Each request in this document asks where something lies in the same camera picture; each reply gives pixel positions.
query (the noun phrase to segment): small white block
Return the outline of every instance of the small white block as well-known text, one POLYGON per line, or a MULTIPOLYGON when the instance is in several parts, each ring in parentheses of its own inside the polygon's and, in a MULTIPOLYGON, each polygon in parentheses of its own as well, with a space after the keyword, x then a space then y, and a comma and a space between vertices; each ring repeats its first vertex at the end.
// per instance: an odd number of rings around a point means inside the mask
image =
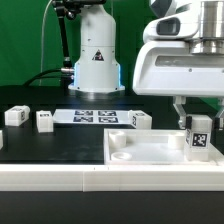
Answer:
POLYGON ((152 117, 141 110, 128 112, 130 123, 136 129, 151 129, 152 117))
POLYGON ((28 106, 14 106, 5 111, 6 126, 20 126, 29 119, 30 108, 28 106))
POLYGON ((36 112, 37 129, 38 132, 53 132, 53 117, 50 111, 37 111, 36 112))
POLYGON ((188 160, 209 161, 212 120, 206 115, 192 115, 192 128, 186 130, 184 153, 188 160))

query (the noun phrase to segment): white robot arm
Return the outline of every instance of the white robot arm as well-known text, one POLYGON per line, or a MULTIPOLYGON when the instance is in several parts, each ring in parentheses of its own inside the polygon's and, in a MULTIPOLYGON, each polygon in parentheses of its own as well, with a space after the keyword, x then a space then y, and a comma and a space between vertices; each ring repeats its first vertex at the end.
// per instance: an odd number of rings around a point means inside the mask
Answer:
POLYGON ((187 157, 206 160, 212 123, 224 129, 224 0, 156 0, 150 6, 163 18, 145 28, 133 90, 173 96, 180 128, 187 129, 187 157), (218 98, 222 109, 215 122, 205 115, 187 115, 182 107, 186 97, 218 98), (201 148, 192 141, 198 137, 201 148))

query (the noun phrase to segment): black table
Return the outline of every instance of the black table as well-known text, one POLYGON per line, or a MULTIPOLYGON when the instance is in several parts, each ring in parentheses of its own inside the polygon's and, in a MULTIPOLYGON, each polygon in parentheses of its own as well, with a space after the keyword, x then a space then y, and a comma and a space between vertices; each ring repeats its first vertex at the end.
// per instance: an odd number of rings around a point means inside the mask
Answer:
MULTIPOLYGON (((103 130, 114 126, 56 125, 53 134, 39 134, 39 110, 143 110, 154 129, 178 129, 170 97, 125 96, 87 101, 68 96, 58 87, 0 87, 0 125, 4 147, 1 164, 103 164, 103 130), (30 120, 5 127, 4 111, 28 105, 30 120)), ((214 116, 200 99, 189 99, 186 111, 214 116)), ((212 143, 224 151, 223 132, 212 143)), ((223 192, 0 192, 1 223, 223 223, 223 192)))

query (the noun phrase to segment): white tray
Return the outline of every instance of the white tray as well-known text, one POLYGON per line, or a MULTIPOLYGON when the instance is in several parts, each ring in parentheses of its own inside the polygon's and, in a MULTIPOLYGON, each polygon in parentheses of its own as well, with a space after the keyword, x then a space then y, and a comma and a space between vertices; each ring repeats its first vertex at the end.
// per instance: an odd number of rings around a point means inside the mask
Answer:
POLYGON ((209 146, 208 162, 188 161, 184 155, 184 142, 185 131, 180 130, 105 129, 105 164, 224 165, 224 156, 212 144, 209 146), (114 145, 111 138, 116 138, 117 142, 120 141, 120 145, 114 145))

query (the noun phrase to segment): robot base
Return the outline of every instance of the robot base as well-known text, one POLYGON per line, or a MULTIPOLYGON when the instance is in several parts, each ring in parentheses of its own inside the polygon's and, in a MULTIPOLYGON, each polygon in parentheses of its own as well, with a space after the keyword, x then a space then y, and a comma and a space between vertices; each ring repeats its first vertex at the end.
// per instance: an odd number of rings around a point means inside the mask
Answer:
POLYGON ((69 88, 69 95, 88 99, 88 100, 97 100, 97 99, 107 100, 107 99, 113 99, 113 98, 124 96, 125 88, 121 87, 120 89, 113 92, 85 92, 85 91, 80 91, 78 89, 69 88))

